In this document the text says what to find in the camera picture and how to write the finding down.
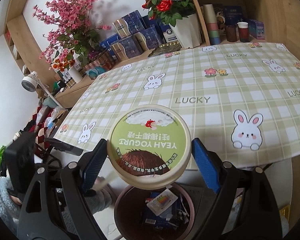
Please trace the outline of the white desk fan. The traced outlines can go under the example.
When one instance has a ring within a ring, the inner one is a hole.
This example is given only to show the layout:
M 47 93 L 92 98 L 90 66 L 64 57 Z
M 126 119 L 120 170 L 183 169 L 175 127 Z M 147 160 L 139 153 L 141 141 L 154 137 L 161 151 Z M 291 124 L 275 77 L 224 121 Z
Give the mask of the white desk fan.
M 42 81 L 38 77 L 37 72 L 32 71 L 29 75 L 23 77 L 21 81 L 21 85 L 28 92 L 35 92 L 37 87 L 39 86 L 55 102 L 55 104 L 57 104 L 57 106 L 65 110 L 65 108 L 55 99 L 55 97 L 49 92 L 46 86 L 42 83 Z

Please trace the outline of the white snack pouch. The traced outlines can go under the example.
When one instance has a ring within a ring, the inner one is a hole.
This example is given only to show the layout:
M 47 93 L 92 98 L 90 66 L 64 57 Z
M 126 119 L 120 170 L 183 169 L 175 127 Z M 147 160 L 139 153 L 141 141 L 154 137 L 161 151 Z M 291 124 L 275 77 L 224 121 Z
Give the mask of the white snack pouch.
M 162 193 L 147 203 L 147 207 L 156 216 L 159 216 L 165 212 L 177 199 L 178 197 L 170 189 L 165 189 Z

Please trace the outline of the green yogurt tub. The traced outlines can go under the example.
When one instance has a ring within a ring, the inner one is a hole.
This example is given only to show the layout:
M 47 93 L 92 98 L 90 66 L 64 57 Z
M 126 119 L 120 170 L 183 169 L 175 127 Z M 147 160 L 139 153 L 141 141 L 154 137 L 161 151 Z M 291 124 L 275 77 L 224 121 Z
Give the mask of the green yogurt tub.
M 143 105 L 121 115 L 107 137 L 107 154 L 127 184 L 156 190 L 181 177 L 191 157 L 191 135 L 168 107 Z

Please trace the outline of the red rose white pot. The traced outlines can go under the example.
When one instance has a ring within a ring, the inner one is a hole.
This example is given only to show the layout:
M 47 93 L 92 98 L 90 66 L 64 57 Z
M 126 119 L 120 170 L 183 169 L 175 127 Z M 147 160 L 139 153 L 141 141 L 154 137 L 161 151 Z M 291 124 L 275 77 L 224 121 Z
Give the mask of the red rose white pot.
M 169 26 L 185 49 L 202 42 L 193 0 L 145 0 L 148 18 Z

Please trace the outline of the pink blossom flower arrangement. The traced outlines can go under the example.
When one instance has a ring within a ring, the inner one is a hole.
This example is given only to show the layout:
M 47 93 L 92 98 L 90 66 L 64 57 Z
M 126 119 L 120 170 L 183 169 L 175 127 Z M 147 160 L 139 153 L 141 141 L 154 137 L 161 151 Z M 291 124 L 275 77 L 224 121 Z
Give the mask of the pink blossom flower arrangement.
M 35 5 L 33 17 L 54 28 L 43 38 L 49 45 L 41 52 L 51 69 L 65 70 L 78 60 L 82 67 L 93 62 L 101 53 L 99 32 L 111 26 L 99 23 L 92 25 L 90 14 L 99 0 L 51 0 L 43 11 Z

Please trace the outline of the dark blue gift box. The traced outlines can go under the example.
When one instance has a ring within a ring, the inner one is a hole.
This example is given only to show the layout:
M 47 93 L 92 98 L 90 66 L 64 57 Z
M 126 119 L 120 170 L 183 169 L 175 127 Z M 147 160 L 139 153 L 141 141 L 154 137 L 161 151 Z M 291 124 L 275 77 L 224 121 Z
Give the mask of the dark blue gift box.
M 162 44 L 162 39 L 155 27 L 141 30 L 134 34 L 134 37 L 137 39 L 143 51 L 155 49 Z
M 143 53 L 143 49 L 134 35 L 112 43 L 110 48 L 119 61 L 125 61 Z
M 113 23 L 120 38 L 126 38 L 146 29 L 146 25 L 138 10 L 115 20 Z

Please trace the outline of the red cup white lid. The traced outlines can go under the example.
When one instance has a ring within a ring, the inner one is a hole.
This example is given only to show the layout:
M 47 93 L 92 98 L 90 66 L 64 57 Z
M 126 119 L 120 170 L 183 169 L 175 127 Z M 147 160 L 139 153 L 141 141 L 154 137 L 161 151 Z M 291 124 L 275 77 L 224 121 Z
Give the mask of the red cup white lid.
M 249 24 L 247 22 L 238 22 L 238 33 L 241 42 L 249 42 Z

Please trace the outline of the white vase orange flowers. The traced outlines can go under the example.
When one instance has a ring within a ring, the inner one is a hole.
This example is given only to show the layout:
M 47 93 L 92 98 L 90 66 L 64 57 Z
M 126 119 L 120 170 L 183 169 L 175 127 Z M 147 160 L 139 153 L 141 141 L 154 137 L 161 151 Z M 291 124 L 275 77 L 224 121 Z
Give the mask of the white vase orange flowers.
M 75 83 L 79 83 L 83 79 L 83 76 L 80 73 L 81 64 L 78 59 L 64 61 L 55 59 L 51 63 L 51 69 L 53 69 L 65 83 L 69 82 L 70 80 L 74 80 Z

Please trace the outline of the stacked pastel cups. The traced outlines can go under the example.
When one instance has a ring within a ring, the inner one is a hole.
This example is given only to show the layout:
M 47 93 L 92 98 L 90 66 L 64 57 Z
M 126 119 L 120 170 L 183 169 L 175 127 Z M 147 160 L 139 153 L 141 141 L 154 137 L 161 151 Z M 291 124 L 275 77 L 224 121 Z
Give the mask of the stacked pastel cups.
M 218 30 L 217 18 L 213 9 L 213 5 L 203 5 L 204 20 L 208 32 L 208 37 L 211 45 L 220 44 L 221 39 Z

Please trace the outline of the green plaid bunny tablecloth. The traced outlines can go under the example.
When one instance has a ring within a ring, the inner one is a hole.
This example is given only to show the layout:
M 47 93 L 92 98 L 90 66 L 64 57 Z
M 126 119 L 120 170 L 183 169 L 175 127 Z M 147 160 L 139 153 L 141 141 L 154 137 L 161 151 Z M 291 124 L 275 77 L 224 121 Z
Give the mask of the green plaid bunny tablecloth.
M 238 167 L 300 155 L 300 61 L 280 43 L 187 49 L 99 76 L 55 138 L 84 150 L 144 105 L 177 112 L 191 137 Z

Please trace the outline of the brown plastic trash bin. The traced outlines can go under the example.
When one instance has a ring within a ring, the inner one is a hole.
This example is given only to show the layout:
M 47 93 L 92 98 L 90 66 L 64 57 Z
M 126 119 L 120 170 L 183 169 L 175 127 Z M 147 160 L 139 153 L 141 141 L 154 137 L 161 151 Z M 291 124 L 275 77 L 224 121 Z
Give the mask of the brown plastic trash bin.
M 176 183 L 152 191 L 129 186 L 115 203 L 114 219 L 125 239 L 185 239 L 195 212 L 190 195 Z

